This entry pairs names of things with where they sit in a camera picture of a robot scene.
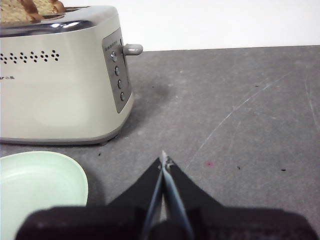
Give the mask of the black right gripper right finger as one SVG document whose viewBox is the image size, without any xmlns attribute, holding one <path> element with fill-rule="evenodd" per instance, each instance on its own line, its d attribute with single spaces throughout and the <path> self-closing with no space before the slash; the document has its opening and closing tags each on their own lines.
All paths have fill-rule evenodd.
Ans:
<svg viewBox="0 0 320 240">
<path fill-rule="evenodd" d="M 219 203 L 162 153 L 167 216 L 192 240 L 316 240 L 301 214 L 280 208 Z"/>
</svg>

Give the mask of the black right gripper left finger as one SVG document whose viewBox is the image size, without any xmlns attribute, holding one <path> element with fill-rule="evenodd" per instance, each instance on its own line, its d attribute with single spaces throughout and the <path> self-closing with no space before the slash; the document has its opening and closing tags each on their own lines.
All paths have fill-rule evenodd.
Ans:
<svg viewBox="0 0 320 240">
<path fill-rule="evenodd" d="M 161 163 L 157 158 L 137 181 L 104 205 L 37 210 L 19 228 L 17 240 L 140 240 L 160 217 Z"/>
</svg>

